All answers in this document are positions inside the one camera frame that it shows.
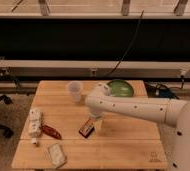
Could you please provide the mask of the translucent yellowish pusher tool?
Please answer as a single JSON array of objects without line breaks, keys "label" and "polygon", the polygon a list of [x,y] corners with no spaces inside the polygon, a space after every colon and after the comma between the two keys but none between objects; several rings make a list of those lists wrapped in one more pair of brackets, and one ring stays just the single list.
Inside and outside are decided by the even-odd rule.
[{"label": "translucent yellowish pusher tool", "polygon": [[96,132],[97,134],[100,134],[100,133],[101,133],[102,124],[103,124],[103,120],[102,120],[102,119],[94,119],[94,120],[93,120],[94,129],[95,129],[95,132]]}]

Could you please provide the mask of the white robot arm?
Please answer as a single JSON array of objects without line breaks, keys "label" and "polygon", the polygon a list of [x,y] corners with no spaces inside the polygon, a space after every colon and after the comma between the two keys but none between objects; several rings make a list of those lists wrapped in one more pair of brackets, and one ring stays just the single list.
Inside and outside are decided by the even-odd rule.
[{"label": "white robot arm", "polygon": [[98,83],[85,99],[93,118],[103,112],[123,114],[175,128],[170,171],[190,171],[190,100],[113,97],[107,84]]}]

